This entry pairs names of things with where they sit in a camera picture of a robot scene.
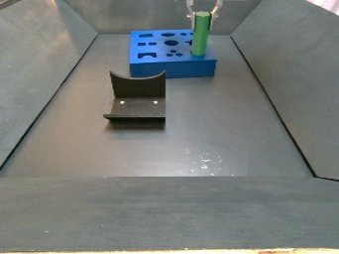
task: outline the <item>dark gray floor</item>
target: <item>dark gray floor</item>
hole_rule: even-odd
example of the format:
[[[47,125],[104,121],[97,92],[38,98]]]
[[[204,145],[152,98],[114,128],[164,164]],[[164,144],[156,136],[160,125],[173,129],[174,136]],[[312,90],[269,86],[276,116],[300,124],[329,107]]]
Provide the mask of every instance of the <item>dark gray floor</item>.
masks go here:
[[[128,36],[98,36],[0,176],[309,178],[230,38],[209,44],[214,78],[168,79],[164,128],[125,128],[101,115],[108,72],[128,75]]]

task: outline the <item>gray panel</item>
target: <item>gray panel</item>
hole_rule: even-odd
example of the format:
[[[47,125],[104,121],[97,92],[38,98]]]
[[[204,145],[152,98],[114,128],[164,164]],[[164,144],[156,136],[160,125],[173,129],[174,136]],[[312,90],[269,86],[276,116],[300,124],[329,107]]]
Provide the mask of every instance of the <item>gray panel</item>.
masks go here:
[[[337,192],[316,179],[2,179],[0,251],[339,248]]]
[[[339,179],[339,17],[264,0],[232,36],[316,175]]]
[[[212,36],[214,77],[166,79],[166,123],[101,117],[109,71],[128,76],[128,36],[98,36],[2,177],[306,177],[306,167],[229,37]]]
[[[261,0],[225,1],[213,34],[229,34]],[[65,0],[100,34],[190,28],[185,0]],[[214,0],[194,0],[194,11],[212,11]]]
[[[59,0],[26,0],[0,11],[0,165],[96,32]]]

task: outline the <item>black plastic part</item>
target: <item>black plastic part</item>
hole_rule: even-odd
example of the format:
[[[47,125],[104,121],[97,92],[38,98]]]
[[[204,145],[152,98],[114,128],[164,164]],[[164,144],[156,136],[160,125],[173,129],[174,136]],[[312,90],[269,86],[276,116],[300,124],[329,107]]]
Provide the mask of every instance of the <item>black plastic part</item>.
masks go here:
[[[165,120],[165,71],[145,78],[122,77],[113,72],[110,83],[113,103],[110,113],[102,117],[113,120]]]

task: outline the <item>green cylinder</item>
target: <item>green cylinder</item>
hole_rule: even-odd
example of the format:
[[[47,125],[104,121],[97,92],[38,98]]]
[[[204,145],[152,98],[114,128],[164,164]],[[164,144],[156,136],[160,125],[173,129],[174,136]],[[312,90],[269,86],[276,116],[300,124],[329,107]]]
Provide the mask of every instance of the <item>green cylinder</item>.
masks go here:
[[[210,13],[196,12],[193,41],[192,41],[192,55],[194,56],[202,56],[206,53],[209,22],[210,22]]]

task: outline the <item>blue foam block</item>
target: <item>blue foam block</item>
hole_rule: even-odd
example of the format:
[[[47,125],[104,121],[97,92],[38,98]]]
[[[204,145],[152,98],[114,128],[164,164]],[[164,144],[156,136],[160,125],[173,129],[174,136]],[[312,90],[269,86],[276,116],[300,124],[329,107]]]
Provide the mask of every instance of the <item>blue foam block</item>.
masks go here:
[[[145,77],[165,70],[165,77],[213,76],[216,58],[212,50],[192,56],[192,30],[132,31],[129,40],[129,71]]]

